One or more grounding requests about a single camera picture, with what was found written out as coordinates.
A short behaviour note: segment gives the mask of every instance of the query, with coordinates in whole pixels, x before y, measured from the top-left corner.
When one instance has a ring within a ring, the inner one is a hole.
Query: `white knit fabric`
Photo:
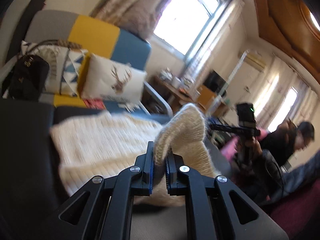
[[[52,140],[60,154],[60,177],[72,195],[95,175],[105,178],[134,165],[144,154],[148,141],[155,141],[155,165],[160,165],[170,147],[181,155],[185,165],[202,175],[219,174],[213,166],[203,140],[205,122],[196,106],[184,106],[164,127],[126,115],[102,113],[98,116],[73,117],[51,129]],[[135,203],[161,206],[184,204],[183,197],[167,194],[165,178],[154,187],[150,197],[135,197]]]

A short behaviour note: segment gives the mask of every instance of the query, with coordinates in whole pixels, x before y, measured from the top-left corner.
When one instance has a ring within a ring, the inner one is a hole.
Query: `window sill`
[[[156,45],[160,46],[162,49],[166,50],[176,58],[184,61],[185,55],[183,55],[181,52],[176,50],[173,46],[171,46],[169,43],[167,43],[165,40],[159,38],[157,35],[153,34],[149,39],[148,42],[155,43]]]

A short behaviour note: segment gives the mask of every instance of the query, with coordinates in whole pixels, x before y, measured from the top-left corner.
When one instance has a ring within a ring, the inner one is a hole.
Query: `white pillow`
[[[23,54],[34,47],[36,43],[22,41]],[[49,64],[49,72],[44,83],[44,92],[77,96],[79,68],[87,50],[72,51],[66,47],[41,45],[31,54],[43,58]]]
[[[137,103],[146,75],[145,71],[91,54],[81,97]]]

